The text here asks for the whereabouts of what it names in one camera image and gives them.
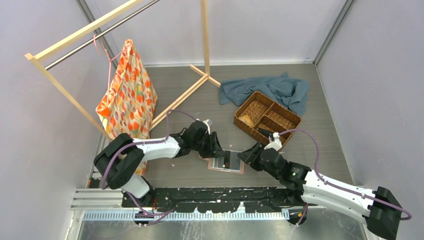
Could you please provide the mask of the orange credit card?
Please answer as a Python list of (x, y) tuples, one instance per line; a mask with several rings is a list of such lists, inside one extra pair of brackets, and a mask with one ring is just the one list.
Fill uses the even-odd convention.
[(253, 128), (255, 126), (254, 122), (251, 120), (251, 118), (247, 114), (241, 116), (239, 120), (242, 121), (247, 126), (249, 126), (250, 128)]

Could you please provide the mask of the woven wicker divided basket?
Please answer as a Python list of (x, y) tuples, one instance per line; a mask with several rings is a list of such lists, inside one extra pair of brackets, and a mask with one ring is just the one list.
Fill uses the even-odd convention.
[[(248, 115), (254, 123), (251, 128), (239, 120)], [(272, 132), (284, 132), (296, 129), (301, 123), (301, 117), (263, 93), (256, 91), (239, 107), (234, 114), (233, 124), (259, 143), (268, 144), (269, 138), (260, 134), (258, 128)]]

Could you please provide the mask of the orange floral hanging garment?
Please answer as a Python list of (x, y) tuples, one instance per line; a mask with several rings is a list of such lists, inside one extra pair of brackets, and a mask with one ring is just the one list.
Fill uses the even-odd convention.
[(148, 139), (158, 96), (142, 59), (131, 39), (123, 45), (113, 78), (96, 107), (107, 135), (114, 139), (127, 133)]

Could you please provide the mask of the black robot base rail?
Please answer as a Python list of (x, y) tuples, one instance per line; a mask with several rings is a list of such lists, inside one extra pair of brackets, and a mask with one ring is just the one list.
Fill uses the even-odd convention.
[(153, 208), (158, 212), (174, 210), (176, 213), (234, 213), (243, 207), (246, 213), (276, 213), (305, 204), (294, 199), (284, 187), (157, 187), (142, 198), (132, 200), (123, 194), (122, 207)]

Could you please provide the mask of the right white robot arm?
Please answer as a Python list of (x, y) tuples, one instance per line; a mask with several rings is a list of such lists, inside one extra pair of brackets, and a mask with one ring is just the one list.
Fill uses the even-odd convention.
[(402, 207), (390, 190), (349, 185), (318, 173), (316, 166), (288, 161), (279, 153), (282, 133), (266, 130), (265, 135), (268, 143), (258, 142), (237, 156), (255, 171), (265, 171), (285, 186), (288, 203), (323, 206), (359, 221), (378, 237), (397, 238)]

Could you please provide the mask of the blue-grey crumpled cloth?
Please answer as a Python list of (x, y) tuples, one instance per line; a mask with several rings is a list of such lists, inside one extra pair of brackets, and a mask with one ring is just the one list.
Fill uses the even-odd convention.
[(306, 80), (280, 75), (225, 80), (219, 87), (221, 105), (241, 106), (253, 93), (259, 92), (291, 112), (302, 116), (306, 112), (310, 85)]

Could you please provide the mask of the pink clothes hanger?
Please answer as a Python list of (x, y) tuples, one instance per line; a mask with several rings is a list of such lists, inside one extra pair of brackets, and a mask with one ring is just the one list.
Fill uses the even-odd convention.
[[(97, 39), (96, 39), (96, 37), (97, 37), (98, 35), (97, 34), (94, 34), (93, 35), (93, 43), (94, 43), (94, 46), (95, 46), (95, 48), (96, 48), (96, 50), (97, 50), (97, 52), (98, 52), (98, 54), (101, 56), (102, 55), (102, 52), (101, 52), (101, 50), (100, 50), (100, 48), (98, 47), (98, 45), (97, 45)], [(102, 49), (103, 49), (103, 52), (105, 53), (105, 55), (106, 55), (106, 57), (107, 57), (107, 60), (108, 60), (108, 74), (107, 74), (107, 89), (109, 89), (109, 87), (110, 87), (110, 84), (111, 84), (111, 73), (112, 73), (112, 63), (113, 63), (113, 61), (114, 60), (116, 60), (118, 57), (120, 57), (121, 56), (121, 54), (124, 52), (123, 50), (120, 52), (120, 53), (118, 53), (117, 55), (115, 55), (115, 56), (110, 56), (110, 54), (109, 54), (109, 52), (108, 52), (108, 50), (106, 49), (106, 47), (105, 47), (105, 44), (104, 44), (104, 42), (102, 41), (102, 40), (100, 40), (100, 44), (101, 44), (101, 47), (102, 47)]]

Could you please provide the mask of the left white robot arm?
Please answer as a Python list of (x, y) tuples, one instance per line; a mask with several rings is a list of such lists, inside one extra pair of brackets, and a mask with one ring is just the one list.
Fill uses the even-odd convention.
[(101, 189), (122, 189), (141, 207), (148, 207), (154, 199), (152, 186), (136, 174), (137, 167), (151, 160), (180, 158), (192, 151), (203, 159), (225, 156), (207, 120), (195, 120), (188, 128), (162, 138), (138, 139), (121, 133), (94, 158), (93, 164), (101, 174)]

